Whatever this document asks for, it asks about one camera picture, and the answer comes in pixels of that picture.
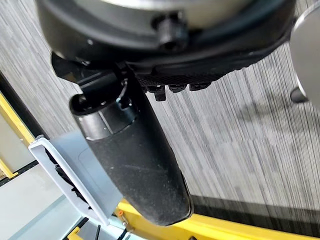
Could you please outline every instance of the gray carpet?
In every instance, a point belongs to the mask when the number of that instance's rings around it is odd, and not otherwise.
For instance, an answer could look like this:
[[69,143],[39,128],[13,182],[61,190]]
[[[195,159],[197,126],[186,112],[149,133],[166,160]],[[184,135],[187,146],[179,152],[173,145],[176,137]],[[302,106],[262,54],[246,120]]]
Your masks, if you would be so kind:
[[[312,2],[299,0],[297,13]],[[0,10],[0,70],[51,138],[74,130],[68,100],[79,88],[54,75],[34,2]],[[207,89],[149,95],[198,212],[320,236],[320,116],[291,103],[295,86],[285,44]]]

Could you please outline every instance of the striped carpet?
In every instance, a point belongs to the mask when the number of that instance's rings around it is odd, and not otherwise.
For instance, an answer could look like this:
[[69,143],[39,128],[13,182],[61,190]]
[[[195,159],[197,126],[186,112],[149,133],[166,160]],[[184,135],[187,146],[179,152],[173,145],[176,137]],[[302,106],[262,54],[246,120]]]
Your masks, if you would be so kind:
[[[297,13],[313,2],[299,0]],[[0,10],[0,70],[51,138],[74,130],[68,100],[79,88],[54,75],[35,3]],[[290,102],[295,86],[285,44],[207,89],[149,95],[198,213],[320,237],[320,116]]]

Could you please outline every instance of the yellow metal frame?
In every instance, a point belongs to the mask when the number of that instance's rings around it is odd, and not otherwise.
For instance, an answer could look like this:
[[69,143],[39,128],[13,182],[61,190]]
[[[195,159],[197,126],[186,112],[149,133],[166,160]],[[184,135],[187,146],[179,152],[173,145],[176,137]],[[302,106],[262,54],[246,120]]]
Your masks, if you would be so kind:
[[4,161],[1,160],[0,158],[0,170],[4,173],[4,175],[7,176],[7,178],[12,179],[13,177],[17,176],[18,173],[12,173],[10,169],[7,167],[7,165],[4,163]]
[[[0,92],[0,114],[3,116],[4,120],[9,124],[15,134],[23,141],[25,146],[29,146],[35,138],[29,132],[28,128],[18,117],[16,112],[12,109],[11,105],[5,99],[5,97]],[[13,178],[18,175],[17,172],[12,173],[8,166],[0,159],[0,170],[9,178]]]
[[149,240],[316,240],[319,238],[245,225],[213,217],[193,214],[189,219],[171,226],[156,226],[144,219],[125,200],[119,212],[134,228],[133,233]]
[[79,237],[79,236],[77,235],[77,233],[79,232],[79,230],[80,230],[80,227],[76,226],[76,227],[72,230],[72,232],[69,233],[69,235],[67,236],[67,238],[68,238],[69,240],[83,240],[82,237]]

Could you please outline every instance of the black plastic housing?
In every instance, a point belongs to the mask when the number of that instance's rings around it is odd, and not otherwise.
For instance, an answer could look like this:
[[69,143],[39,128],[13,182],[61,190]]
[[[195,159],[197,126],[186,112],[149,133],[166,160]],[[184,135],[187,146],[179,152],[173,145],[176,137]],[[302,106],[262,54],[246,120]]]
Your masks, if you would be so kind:
[[138,84],[133,87],[131,83],[125,109],[114,100],[81,110],[76,95],[70,110],[125,199],[154,224],[171,225],[190,217],[193,205],[175,154],[146,95]]

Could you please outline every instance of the rubber grip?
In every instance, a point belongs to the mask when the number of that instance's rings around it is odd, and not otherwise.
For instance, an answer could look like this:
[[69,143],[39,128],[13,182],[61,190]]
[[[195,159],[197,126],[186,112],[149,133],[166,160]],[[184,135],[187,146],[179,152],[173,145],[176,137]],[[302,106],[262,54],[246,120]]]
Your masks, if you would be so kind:
[[[135,96],[133,103],[137,106],[134,120],[122,130],[116,128],[117,132],[107,124],[112,134],[105,137],[86,137],[85,128],[93,123],[84,125],[84,118],[77,122],[106,173],[142,216],[161,226],[180,222],[193,213],[193,205],[175,154],[145,94]],[[104,122],[114,121],[110,110],[99,112]]]

